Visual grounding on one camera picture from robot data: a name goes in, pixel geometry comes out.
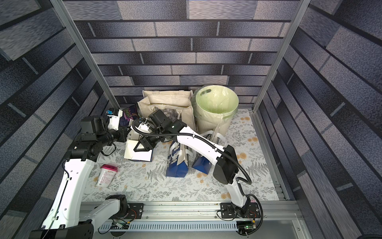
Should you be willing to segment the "blue white bag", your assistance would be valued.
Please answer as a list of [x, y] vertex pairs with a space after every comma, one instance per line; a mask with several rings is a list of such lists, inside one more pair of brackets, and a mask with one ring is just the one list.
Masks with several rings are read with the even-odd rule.
[[125, 143], [124, 158], [132, 161], [151, 162], [153, 150], [147, 151], [139, 142], [142, 135], [135, 132], [133, 129], [128, 133]]
[[[225, 138], [225, 136], [215, 130], [206, 131], [202, 133], [201, 136], [203, 136], [204, 138], [218, 145], [221, 145], [221, 146], [228, 145], [227, 139]], [[197, 153], [196, 156], [197, 157], [194, 160], [192, 168], [204, 174], [209, 174], [209, 171], [212, 167], [212, 163], [207, 158], [202, 156], [200, 153]]]
[[189, 171], [189, 158], [192, 156], [187, 146], [173, 141], [169, 148], [166, 177], [184, 178]]

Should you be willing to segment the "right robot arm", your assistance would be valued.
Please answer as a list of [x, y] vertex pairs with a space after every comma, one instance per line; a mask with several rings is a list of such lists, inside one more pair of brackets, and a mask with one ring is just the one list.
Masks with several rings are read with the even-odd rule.
[[244, 194], [240, 181], [252, 184], [252, 180], [240, 165], [232, 146], [221, 146], [196, 133], [183, 121], [171, 121], [161, 110], [149, 115], [148, 120], [137, 119], [132, 129], [142, 138], [139, 143], [145, 151], [154, 149], [156, 144], [165, 139], [183, 144], [205, 157], [214, 165], [214, 178], [225, 185], [231, 196], [231, 203], [245, 208], [250, 199]]

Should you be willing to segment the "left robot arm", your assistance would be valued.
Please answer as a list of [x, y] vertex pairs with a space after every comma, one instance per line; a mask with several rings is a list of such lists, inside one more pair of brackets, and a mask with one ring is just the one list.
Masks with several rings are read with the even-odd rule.
[[108, 219], [123, 217], [128, 211], [124, 195], [109, 196], [89, 215], [81, 218], [80, 207], [86, 181], [98, 155], [105, 146], [126, 142], [129, 129], [120, 127], [121, 116], [86, 117], [81, 121], [82, 132], [64, 155], [64, 175], [48, 216], [40, 229], [29, 234], [31, 239], [91, 239]]

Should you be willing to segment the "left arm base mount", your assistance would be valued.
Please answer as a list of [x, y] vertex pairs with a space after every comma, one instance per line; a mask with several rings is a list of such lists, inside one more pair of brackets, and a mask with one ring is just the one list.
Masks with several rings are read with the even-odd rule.
[[122, 219], [125, 221], [131, 221], [136, 219], [141, 219], [143, 214], [144, 204], [143, 203], [128, 203], [127, 210], [123, 210], [121, 213], [117, 213], [110, 217], [110, 219]]

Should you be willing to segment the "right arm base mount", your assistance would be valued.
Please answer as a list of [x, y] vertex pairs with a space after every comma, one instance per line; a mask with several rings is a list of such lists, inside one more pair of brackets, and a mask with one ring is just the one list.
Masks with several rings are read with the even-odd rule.
[[220, 215], [222, 219], [245, 218], [260, 219], [261, 212], [258, 203], [249, 203], [243, 208], [232, 203], [220, 203]]

